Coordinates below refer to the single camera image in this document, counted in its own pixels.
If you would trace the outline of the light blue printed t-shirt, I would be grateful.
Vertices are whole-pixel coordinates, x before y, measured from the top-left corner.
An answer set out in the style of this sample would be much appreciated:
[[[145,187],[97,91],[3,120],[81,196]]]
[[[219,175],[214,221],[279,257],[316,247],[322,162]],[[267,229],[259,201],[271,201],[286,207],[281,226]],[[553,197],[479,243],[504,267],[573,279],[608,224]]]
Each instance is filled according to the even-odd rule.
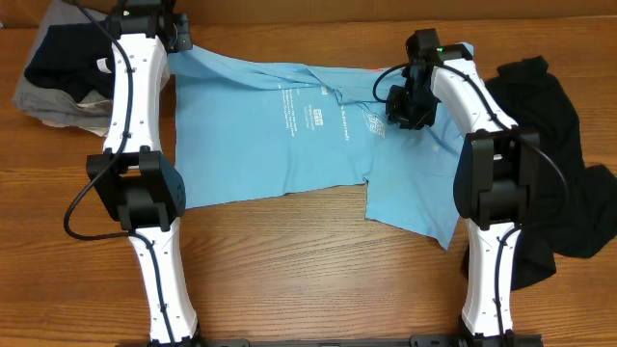
[[[189,207],[361,184],[368,219],[449,245],[463,139],[443,107],[419,130],[389,123],[382,98],[400,76],[254,63],[200,47],[171,55],[169,66]]]

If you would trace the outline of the black garment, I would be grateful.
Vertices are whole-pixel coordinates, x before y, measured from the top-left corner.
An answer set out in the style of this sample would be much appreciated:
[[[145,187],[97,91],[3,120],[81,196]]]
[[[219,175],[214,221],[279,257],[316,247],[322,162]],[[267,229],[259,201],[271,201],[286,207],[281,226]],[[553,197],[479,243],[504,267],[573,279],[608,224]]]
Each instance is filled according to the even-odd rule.
[[[541,150],[569,186],[568,209],[561,212],[561,180],[540,162],[530,211],[540,225],[518,238],[512,276],[512,288],[518,290],[553,276],[556,254],[590,258],[616,236],[616,176],[604,165],[585,165],[577,111],[543,57],[502,65],[485,86],[519,125],[538,130]]]

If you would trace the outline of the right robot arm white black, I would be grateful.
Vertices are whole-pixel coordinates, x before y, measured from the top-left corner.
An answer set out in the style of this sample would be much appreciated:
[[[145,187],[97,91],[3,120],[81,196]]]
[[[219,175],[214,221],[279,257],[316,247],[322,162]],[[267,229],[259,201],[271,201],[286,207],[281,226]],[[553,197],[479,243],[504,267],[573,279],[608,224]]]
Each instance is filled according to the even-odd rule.
[[[539,135],[504,114],[461,43],[443,45],[435,29],[406,41],[405,83],[385,99],[389,122],[419,130],[444,106],[464,137],[453,197],[469,231],[468,290],[453,335],[416,335],[413,346],[540,346],[516,334],[510,312],[512,270],[523,219],[533,200]]]

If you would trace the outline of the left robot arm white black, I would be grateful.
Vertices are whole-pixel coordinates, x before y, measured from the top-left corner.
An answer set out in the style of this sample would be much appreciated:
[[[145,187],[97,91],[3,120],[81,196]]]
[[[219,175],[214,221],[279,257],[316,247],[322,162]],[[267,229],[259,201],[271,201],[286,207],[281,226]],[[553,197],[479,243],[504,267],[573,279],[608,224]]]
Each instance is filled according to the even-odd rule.
[[[201,346],[179,247],[186,193],[163,153],[160,92],[168,56],[192,47],[188,17],[173,0],[120,1],[105,31],[112,38],[112,117],[103,150],[86,170],[110,217],[137,255],[147,293],[150,346]]]

